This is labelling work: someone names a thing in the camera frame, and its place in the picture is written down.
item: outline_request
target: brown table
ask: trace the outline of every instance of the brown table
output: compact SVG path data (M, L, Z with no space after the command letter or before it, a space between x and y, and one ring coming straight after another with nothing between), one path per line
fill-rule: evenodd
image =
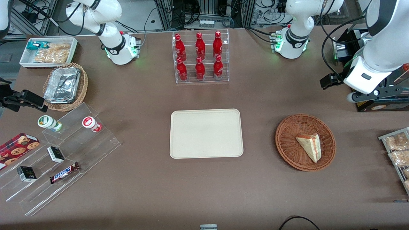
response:
M377 139L407 127L407 112L358 113L345 100L346 86L322 90L319 80L330 72L321 58L323 38L315 28L305 53L287 60L244 29L231 29L230 82L182 86L174 80L171 33L149 34L140 59L124 66L106 57L97 37L78 37L74 61L89 76L85 102L123 144L32 217L1 199L0 229L191 230L216 223L221 230L262 230L277 229L291 215L321 229L407 229L409 205L392 202L407 196ZM21 68L15 89L41 95L49 72ZM218 108L240 111L244 154L172 159L171 113ZM276 127L295 113L317 116L333 131L337 154L328 168L298 171L278 154ZM41 115L6 111L0 143L41 132ZM296 227L314 229L305 220L285 229Z

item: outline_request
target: coca-cola bottle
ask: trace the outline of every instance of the coca-cola bottle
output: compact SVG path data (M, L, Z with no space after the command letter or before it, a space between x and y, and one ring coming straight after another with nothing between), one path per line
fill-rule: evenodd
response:
M202 60L206 58L206 45L202 38L202 33L198 32L196 34L196 54Z
M222 37L222 33L220 33L220 31L216 31L216 33L214 33L213 58L216 58L216 55L218 54L222 55L223 42L222 42L221 37Z
M205 68L204 64L202 63L202 58L196 58L196 78L198 81L203 81L205 79Z
M176 62L178 63L176 65L176 69L178 70L178 75L181 81L187 81L187 70L186 70L186 65L183 63L182 58L178 57L176 59Z
M223 74L223 63L222 56L220 54L216 55L216 62L213 64L213 77L216 80L222 79Z
M175 34L175 40L176 54L178 55L178 57L182 58L182 61L186 61L186 49L184 47L182 40L180 39L180 34Z

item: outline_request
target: foil container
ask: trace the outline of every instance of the foil container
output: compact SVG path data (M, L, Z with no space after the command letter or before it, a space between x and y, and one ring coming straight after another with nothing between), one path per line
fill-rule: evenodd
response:
M53 70L44 93L44 99L52 104L74 102L80 75L81 71L75 67Z

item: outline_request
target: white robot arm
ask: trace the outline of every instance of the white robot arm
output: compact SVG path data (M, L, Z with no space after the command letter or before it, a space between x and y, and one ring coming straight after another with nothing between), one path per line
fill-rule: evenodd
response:
M288 0L285 11L292 16L290 28L276 32L275 52L288 59L298 58L305 50L308 37L314 28L311 16L336 12L344 0Z
M14 0L0 0L0 39L7 35L10 27L10 13Z
M366 13L366 25L372 36L353 57L344 83L365 95L374 91L392 71L409 63L409 1L372 0Z
M77 0L67 5L67 17L74 25L84 26L99 37L113 63L124 65L139 57L140 40L121 34L112 23L122 16L117 0Z

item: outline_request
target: small white bottle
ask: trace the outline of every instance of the small white bottle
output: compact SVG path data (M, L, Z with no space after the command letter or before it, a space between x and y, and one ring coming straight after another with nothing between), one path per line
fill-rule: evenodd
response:
M54 132L60 131L60 129L63 127L61 122L56 121L54 118L52 118L52 117L50 117L48 115L41 116L38 119L37 124L41 128L51 129Z
M86 117L82 120L82 126L90 129L92 132L99 132L102 129L102 124L98 123L93 117Z

